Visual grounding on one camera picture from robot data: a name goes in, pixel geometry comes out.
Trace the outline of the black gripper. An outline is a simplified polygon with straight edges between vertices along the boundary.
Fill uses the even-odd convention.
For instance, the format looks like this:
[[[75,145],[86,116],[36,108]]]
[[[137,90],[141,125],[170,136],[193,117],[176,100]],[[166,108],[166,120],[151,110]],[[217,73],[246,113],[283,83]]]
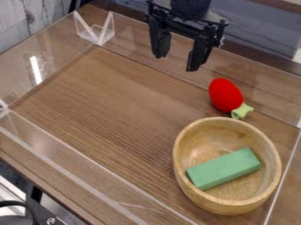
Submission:
[[[189,72],[206,63],[213,46],[221,47],[229,25],[225,17],[210,9],[212,0],[147,0],[146,21],[150,25],[150,45],[160,59],[170,51],[170,33],[194,38],[189,54]]]

